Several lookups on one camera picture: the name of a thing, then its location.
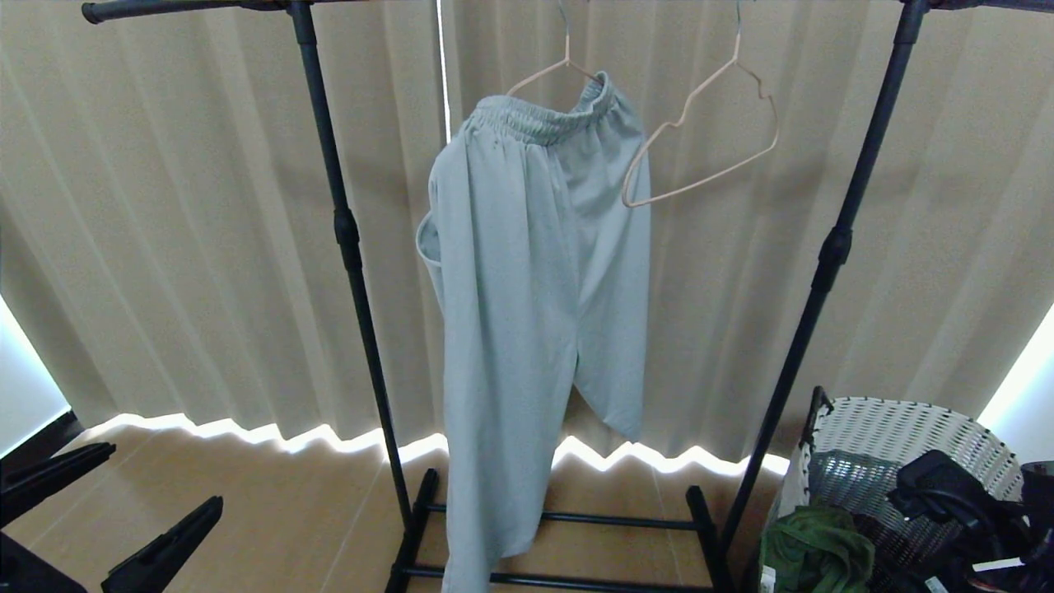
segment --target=green cloth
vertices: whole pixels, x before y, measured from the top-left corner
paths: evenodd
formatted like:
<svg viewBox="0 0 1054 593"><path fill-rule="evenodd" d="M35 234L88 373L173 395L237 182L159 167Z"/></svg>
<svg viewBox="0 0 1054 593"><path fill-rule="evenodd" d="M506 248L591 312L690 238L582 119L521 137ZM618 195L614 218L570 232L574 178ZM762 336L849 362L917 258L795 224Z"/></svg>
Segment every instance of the green cloth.
<svg viewBox="0 0 1054 593"><path fill-rule="evenodd" d="M799 507L761 536L761 562L776 593L867 593L875 545L841 509Z"/></svg>

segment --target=wire hanger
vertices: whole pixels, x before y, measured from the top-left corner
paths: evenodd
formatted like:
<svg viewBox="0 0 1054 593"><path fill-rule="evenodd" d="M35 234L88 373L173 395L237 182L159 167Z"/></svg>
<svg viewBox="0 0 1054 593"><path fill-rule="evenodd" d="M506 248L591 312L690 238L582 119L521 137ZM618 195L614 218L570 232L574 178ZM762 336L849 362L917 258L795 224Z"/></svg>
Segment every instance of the wire hanger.
<svg viewBox="0 0 1054 593"><path fill-rule="evenodd" d="M542 78L546 74L560 70L563 66L568 66L571 70L578 71L580 74L584 76L588 76L589 78L596 80L597 82L601 82L600 78L593 76L591 72L571 61L571 24L567 20L567 13L564 12L564 0L560 0L557 3L557 6L560 8L561 18L564 19L564 59L542 70L541 72L538 72L536 74L532 74L527 78L524 78L523 80L518 82L515 86L509 88L509 92L506 93L506 95L512 95L520 88L523 88L524 86L530 84L531 82L538 80L539 78Z"/></svg>
<svg viewBox="0 0 1054 593"><path fill-rule="evenodd" d="M678 119L677 121L666 121L662 125L660 125L659 129L656 130L653 134L651 134L651 137L648 138L648 140L644 142L643 145L641 145L640 150L637 151L637 155L633 156L633 159L629 162L629 169L626 171L626 176L622 180L622 202L626 204L627 207L636 207L638 205L644 205L645 203L651 203L653 201L659 201L660 199L666 199L667 197L672 197L679 193L684 193L688 190L694 190L700 185L713 181L714 179L717 179L718 177L721 177L727 173L731 173L736 169L739 169L740 166L743 166L744 164L753 160L761 158L768 151L776 147L776 143L780 139L780 119L779 119L779 114L776 112L776 100L773 98L772 93L767 95L764 93L762 88L761 77L755 74L753 70L746 67L739 61L739 44L743 34L743 19L739 12L739 0L736 0L736 21L737 21L736 48L733 51L731 59L725 62L724 65L719 67L717 72L715 72L709 76L709 78L703 80L702 84L696 86L696 88L688 95L688 98L684 101L684 110L681 111L681 118ZM747 73L748 75L750 75L750 77L758 82L758 98L768 100L768 104L773 108L773 121L776 124L776 133L773 135L773 142L768 144L768 147L762 150L761 152L755 154L754 156L740 160L736 164L733 164L731 166L728 166L723 171L718 171L717 173L714 173L713 175L702 178L694 183L687 184L683 187L674 190L671 192L664 193L662 195L657 195L649 197L647 199L642 199L641 201L630 201L629 200L630 181L632 180L633 174L637 173L637 169L641 165L641 160L644 158L644 155L647 154L648 147L656 141L656 138L658 138L664 131L666 131L667 127L680 127L684 123L684 120L688 117L688 107L691 106L691 101L696 98L696 96L702 93L704 88L709 86L711 82L717 80L718 77L720 77L722 74L724 74L726 71L728 71L728 68L733 66L736 66L742 70L743 72Z"/></svg>

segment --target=sweatpants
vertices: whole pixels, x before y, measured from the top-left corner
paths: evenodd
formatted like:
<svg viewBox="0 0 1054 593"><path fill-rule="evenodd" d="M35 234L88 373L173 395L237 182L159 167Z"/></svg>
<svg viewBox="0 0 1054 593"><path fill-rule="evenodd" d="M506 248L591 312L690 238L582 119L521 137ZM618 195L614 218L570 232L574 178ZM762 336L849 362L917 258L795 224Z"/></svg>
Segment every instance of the sweatpants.
<svg viewBox="0 0 1054 593"><path fill-rule="evenodd" d="M432 167L416 242L444 317L445 593L486 593L530 548L572 382L640 433L651 221L619 192L644 138L598 78L568 113L483 99ZM645 159L631 198L649 195Z"/></svg>

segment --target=elastic waistband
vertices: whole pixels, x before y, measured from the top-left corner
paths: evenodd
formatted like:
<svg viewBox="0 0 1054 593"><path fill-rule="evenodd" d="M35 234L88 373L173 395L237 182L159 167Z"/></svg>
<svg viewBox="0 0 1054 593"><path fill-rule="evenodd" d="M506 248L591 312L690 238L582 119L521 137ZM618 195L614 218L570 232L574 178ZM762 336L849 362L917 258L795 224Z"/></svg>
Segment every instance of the elastic waistband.
<svg viewBox="0 0 1054 593"><path fill-rule="evenodd" d="M589 80L579 104L567 113L495 95L482 99L467 122L483 123L522 142L554 144L597 122L616 104L618 98L610 77L599 72L597 79Z"/></svg>

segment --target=curtain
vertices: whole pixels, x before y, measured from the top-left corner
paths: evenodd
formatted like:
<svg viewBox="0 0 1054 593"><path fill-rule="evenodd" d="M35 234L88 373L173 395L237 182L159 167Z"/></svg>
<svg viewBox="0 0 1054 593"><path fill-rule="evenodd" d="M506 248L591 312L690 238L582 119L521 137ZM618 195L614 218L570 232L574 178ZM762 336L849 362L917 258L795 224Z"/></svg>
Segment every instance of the curtain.
<svg viewBox="0 0 1054 593"><path fill-rule="evenodd" d="M731 54L731 2L566 4L575 60L609 72L649 131ZM287 438L375 428L288 18L223 9L93 26L75 3L2 9L0 285L77 414L230 417ZM780 143L653 206L644 444L748 452L899 11L742 4L741 56L775 94ZM314 13L406 443L442 431L443 321L412 235L445 141L444 86L456 131L481 97L559 60L564 25L546 0ZM1051 24L995 8L926 17L783 446L815 384L976 416L1050 309ZM561 72L523 96L566 108L582 82ZM719 79L653 145L656 191L766 145L773 121L756 97L736 71ZM567 429L602 453L619 444L580 400Z"/></svg>

